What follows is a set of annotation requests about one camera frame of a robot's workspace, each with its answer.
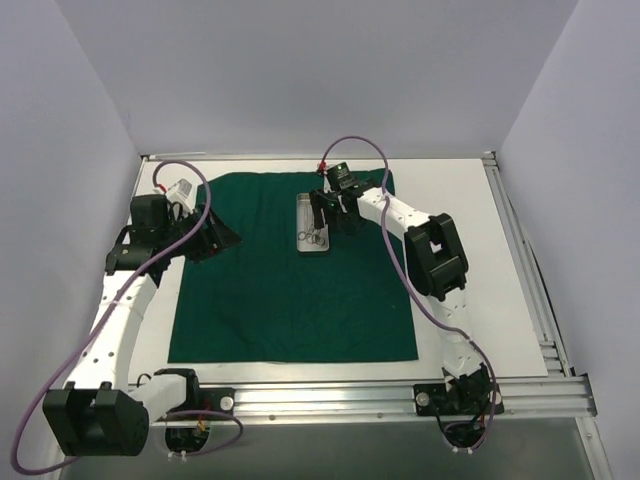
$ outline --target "green cloth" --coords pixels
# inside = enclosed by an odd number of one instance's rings
[[[355,173],[380,182],[383,170]],[[213,209],[242,244],[186,262],[169,362],[418,358],[409,298],[378,225],[367,222],[356,236],[335,232],[329,253],[301,256],[296,197],[322,186],[317,175],[232,173],[209,185]]]

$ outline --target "white tabletop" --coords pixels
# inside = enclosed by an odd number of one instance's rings
[[[315,170],[317,160],[203,160],[193,164],[207,178],[213,179],[231,172],[311,172]],[[382,166],[380,160],[349,160],[348,164],[353,171]],[[156,165],[150,162],[143,167],[137,194],[151,193],[151,174]],[[536,333],[482,161],[392,159],[390,165],[399,199],[431,214],[446,212],[456,222],[469,260],[467,305],[471,313],[472,335],[489,356],[496,374],[499,377],[546,376]],[[177,165],[169,165],[159,174],[159,181],[167,186],[180,178],[194,184],[199,182],[191,171]],[[215,210],[215,192],[213,199]],[[135,383],[141,373],[152,373],[169,365],[169,343],[183,267],[183,259],[172,261],[147,309],[131,360],[130,383]],[[419,359],[414,361],[171,365],[195,368],[201,383],[442,378],[438,332],[413,304],[412,313],[419,354]]]

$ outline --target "purple cable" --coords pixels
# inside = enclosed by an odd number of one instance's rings
[[[200,180],[202,181],[202,184],[204,185],[204,190],[205,190],[205,195],[206,195],[205,206],[204,206],[204,210],[203,210],[202,216],[200,217],[198,222],[193,226],[193,228],[191,230],[189,230],[189,232],[184,237],[180,238],[174,244],[170,245],[169,247],[165,248],[161,252],[159,252],[156,255],[154,255],[153,257],[151,257],[149,260],[147,260],[145,263],[143,263],[140,267],[138,267],[138,269],[135,272],[133,272],[131,274],[131,276],[127,279],[126,282],[124,282],[124,284],[122,285],[120,290],[118,290],[116,295],[113,297],[113,300],[111,301],[110,305],[107,307],[107,309],[105,310],[104,314],[100,318],[100,321],[98,321],[96,326],[93,328],[93,330],[91,331],[91,333],[89,334],[89,336],[87,337],[87,339],[83,343],[83,345],[81,347],[79,347],[76,351],[74,351],[71,355],[69,355],[69,358],[67,358],[64,361],[64,363],[62,365],[60,365],[60,367],[53,373],[51,378],[49,378],[49,380],[47,380],[45,382],[45,384],[42,386],[42,388],[36,394],[35,398],[27,406],[27,409],[26,409],[24,415],[22,416],[22,418],[20,419],[20,422],[18,423],[18,427],[16,428],[16,433],[15,433],[15,435],[13,437],[13,443],[11,445],[11,453],[10,453],[11,466],[13,467],[13,469],[16,472],[18,472],[18,473],[20,473],[22,475],[44,475],[44,474],[47,474],[47,473],[51,473],[51,472],[54,472],[54,471],[56,471],[56,470],[58,470],[58,469],[60,469],[62,467],[70,465],[71,463],[75,462],[76,460],[78,460],[80,458],[80,457],[69,457],[66,460],[64,460],[63,462],[60,462],[60,463],[58,463],[56,465],[52,465],[52,466],[46,467],[46,468],[39,468],[39,469],[24,468],[20,464],[20,461],[18,460],[18,447],[20,446],[20,440],[22,439],[22,435],[24,434],[24,431],[25,431],[25,428],[27,426],[27,423],[31,419],[31,416],[35,412],[35,410],[38,407],[38,404],[40,403],[40,401],[44,398],[44,396],[47,394],[47,391],[53,386],[53,384],[56,382],[56,380],[58,380],[58,378],[60,378],[62,376],[62,374],[73,364],[74,361],[76,361],[78,358],[80,358],[80,355],[82,355],[82,352],[89,345],[91,345],[91,342],[93,342],[98,335],[100,335],[100,332],[102,331],[104,326],[107,324],[107,321],[109,321],[109,318],[111,317],[111,314],[115,310],[116,305],[118,304],[120,299],[124,296],[124,294],[129,289],[129,287],[131,287],[131,284],[136,280],[136,278],[138,278],[140,275],[142,275],[155,262],[157,262],[158,260],[160,260],[164,256],[166,256],[169,253],[171,253],[172,251],[174,251],[180,245],[182,245],[187,240],[189,240],[193,235],[195,235],[195,233],[198,230],[200,230],[200,228],[202,227],[202,225],[204,224],[204,222],[205,222],[205,220],[207,218],[208,212],[209,212],[209,210],[211,208],[211,189],[209,188],[209,184],[207,183],[207,179],[205,178],[205,176],[202,174],[202,172],[200,170],[198,170],[193,165],[190,165],[189,163],[184,162],[182,160],[165,160],[165,161],[159,163],[158,166],[153,171],[153,177],[152,177],[153,185],[154,186],[158,185],[158,183],[156,181],[157,177],[158,177],[158,172],[163,167],[165,167],[166,165],[169,165],[169,164],[178,164],[178,165],[185,166],[185,167],[189,168],[190,170],[192,170],[193,172],[195,172],[195,174],[198,175],[198,177],[200,177]]]
[[[477,450],[478,448],[480,448],[480,446],[484,443],[484,441],[487,438],[487,435],[489,434],[489,429],[491,428],[491,425],[493,424],[493,417],[495,415],[496,412],[496,399],[498,397],[498,379],[496,377],[495,371],[493,370],[493,366],[491,365],[491,362],[489,361],[489,358],[487,357],[487,355],[484,353],[484,351],[482,351],[482,349],[478,346],[478,344],[473,341],[471,339],[471,337],[461,328],[456,328],[456,327],[449,327],[448,325],[445,325],[444,323],[440,322],[436,317],[434,317],[431,312],[429,312],[429,310],[427,310],[425,308],[425,306],[422,304],[422,302],[420,301],[420,298],[418,297],[418,294],[413,290],[413,287],[411,286],[411,283],[409,282],[409,279],[407,278],[407,276],[404,273],[404,270],[402,268],[402,266],[400,265],[400,262],[398,261],[394,251],[393,251],[393,247],[391,246],[391,239],[389,238],[389,232],[387,231],[387,222],[386,222],[386,216],[387,216],[387,211],[389,210],[389,207],[391,205],[391,200],[389,199],[389,196],[387,195],[387,179],[389,178],[389,161],[387,160],[386,155],[384,154],[384,152],[382,151],[382,149],[376,145],[375,143],[373,143],[371,140],[369,140],[368,138],[365,137],[361,137],[358,135],[348,135],[346,137],[342,137],[339,138],[338,140],[336,140],[335,142],[333,142],[329,148],[327,148],[327,150],[324,152],[324,156],[322,157],[322,160],[324,161],[327,158],[327,155],[329,155],[329,152],[333,149],[333,147],[335,147],[338,143],[342,142],[343,140],[362,140],[363,142],[368,143],[369,145],[371,145],[373,148],[376,149],[376,151],[378,152],[378,154],[380,155],[380,157],[382,157],[382,160],[384,161],[384,176],[382,178],[382,193],[384,195],[384,199],[385,199],[385,205],[384,208],[382,209],[382,218],[380,221],[380,227],[382,229],[382,238],[384,239],[384,244],[387,247],[387,252],[389,253],[389,257],[391,258],[391,263],[393,263],[393,267],[396,270],[396,273],[398,274],[398,277],[400,277],[400,281],[402,281],[402,284],[404,285],[405,289],[407,290],[407,293],[409,294],[409,296],[411,297],[411,299],[415,302],[416,306],[418,307],[418,309],[420,310],[420,312],[422,312],[422,314],[427,317],[427,319],[429,319],[429,321],[431,323],[433,323],[436,327],[446,331],[446,332],[451,332],[451,333],[457,333],[459,335],[462,336],[462,338],[464,338],[469,345],[471,345],[473,347],[473,349],[478,352],[478,355],[480,355],[480,357],[482,357],[482,360],[484,361],[485,365],[487,366],[487,369],[489,370],[489,376],[491,377],[491,382],[492,382],[492,399],[491,399],[491,406],[489,408],[489,418],[487,419],[487,423],[486,423],[486,427],[484,432],[482,433],[482,436],[478,439],[478,441],[476,443],[474,443],[471,447],[469,447],[472,451]],[[459,424],[463,424],[465,422],[452,422],[449,425],[447,425],[445,427],[445,431],[447,431],[449,428],[455,426],[455,425],[459,425]]]
[[[186,454],[187,457],[197,457],[197,456],[200,456],[200,455],[207,455],[208,453],[213,453],[213,452],[221,450],[221,449],[223,449],[225,447],[233,445],[238,440],[240,440],[240,437],[244,433],[244,425],[242,425],[242,422],[237,417],[234,417],[233,415],[229,415],[228,413],[213,412],[211,410],[185,410],[183,412],[170,412],[170,413],[167,413],[167,417],[178,417],[178,416],[182,416],[182,415],[209,415],[211,417],[218,417],[218,418],[224,418],[226,420],[231,420],[232,422],[235,422],[236,425],[238,425],[238,433],[236,433],[236,435],[233,438],[230,438],[226,442],[222,442],[222,443],[220,443],[218,445],[214,445],[213,447],[208,448],[206,450],[200,450],[198,452],[187,453]]]

